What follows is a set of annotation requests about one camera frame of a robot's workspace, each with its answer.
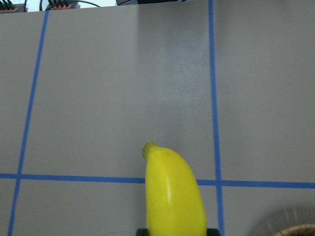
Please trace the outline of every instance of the yellow banana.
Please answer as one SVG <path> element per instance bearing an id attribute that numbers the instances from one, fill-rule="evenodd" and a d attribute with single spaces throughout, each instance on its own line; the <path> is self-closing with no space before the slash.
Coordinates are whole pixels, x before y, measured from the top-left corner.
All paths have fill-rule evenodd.
<path id="1" fill-rule="evenodd" d="M 176 152 L 148 142 L 146 202 L 149 236 L 206 236 L 206 214 L 196 179 Z"/>

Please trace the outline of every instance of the yellow object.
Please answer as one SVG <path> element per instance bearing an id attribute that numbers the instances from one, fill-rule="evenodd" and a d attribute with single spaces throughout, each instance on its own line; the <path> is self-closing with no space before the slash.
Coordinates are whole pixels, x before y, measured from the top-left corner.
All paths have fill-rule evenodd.
<path id="1" fill-rule="evenodd" d="M 196 179 L 176 152 L 148 142 L 146 201 L 149 236 L 206 236 L 206 214 Z"/>

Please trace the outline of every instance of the horizontal blue line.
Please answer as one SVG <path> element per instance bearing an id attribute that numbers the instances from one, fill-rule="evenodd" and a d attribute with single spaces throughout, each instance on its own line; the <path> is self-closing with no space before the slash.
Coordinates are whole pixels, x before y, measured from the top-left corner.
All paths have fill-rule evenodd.
<path id="1" fill-rule="evenodd" d="M 0 178 L 29 179 L 29 180 L 54 180 L 77 182 L 108 182 L 108 183 L 145 183 L 144 178 L 133 177 L 94 177 L 94 176 L 60 176 L 60 175 L 32 175 L 0 173 Z M 314 188 L 315 182 L 276 182 L 276 181 L 239 181 L 239 180 L 211 180 L 197 179 L 200 186 L 223 187 L 258 187 L 258 188 Z"/>

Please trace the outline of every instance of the banana tip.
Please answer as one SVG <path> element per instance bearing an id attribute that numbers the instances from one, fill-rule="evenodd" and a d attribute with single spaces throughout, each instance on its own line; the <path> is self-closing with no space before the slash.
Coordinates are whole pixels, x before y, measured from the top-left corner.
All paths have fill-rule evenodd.
<path id="1" fill-rule="evenodd" d="M 149 153 L 150 151 L 153 149 L 153 148 L 157 148 L 158 145 L 154 142 L 147 142 L 144 144 L 143 148 L 142 148 L 142 156 L 144 159 L 148 160 L 148 156 L 149 156 Z"/>

